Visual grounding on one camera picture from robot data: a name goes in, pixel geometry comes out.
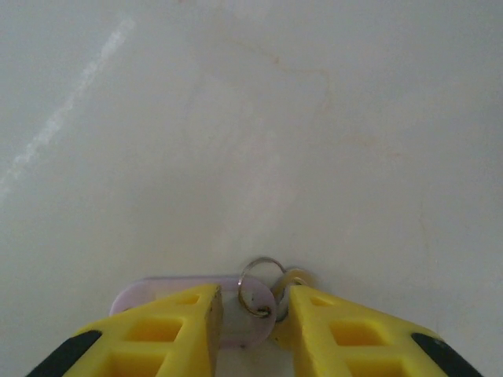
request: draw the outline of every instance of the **key tag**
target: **key tag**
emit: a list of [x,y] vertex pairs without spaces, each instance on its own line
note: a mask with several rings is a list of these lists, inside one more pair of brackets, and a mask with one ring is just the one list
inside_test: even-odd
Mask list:
[[244,274],[148,277],[126,287],[113,302],[110,315],[202,284],[218,284],[222,288],[224,310],[221,349],[249,348],[267,339],[276,322],[274,296],[260,280]]

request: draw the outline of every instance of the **metal split ring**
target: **metal split ring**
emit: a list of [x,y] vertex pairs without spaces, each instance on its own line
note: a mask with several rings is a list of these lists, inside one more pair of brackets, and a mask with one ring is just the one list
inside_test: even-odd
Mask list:
[[276,259],[270,258],[270,257],[260,257],[257,258],[244,267],[243,272],[239,276],[239,280],[237,281],[237,299],[239,300],[239,303],[254,317],[258,318],[267,318],[271,314],[271,308],[264,306],[258,309],[253,309],[250,307],[249,304],[246,303],[243,297],[243,280],[247,276],[247,274],[250,272],[251,269],[256,267],[257,265],[260,265],[262,263],[272,263],[275,264],[279,269],[281,270],[281,273],[283,275],[286,274],[286,269],[283,267],[283,265],[278,262]]

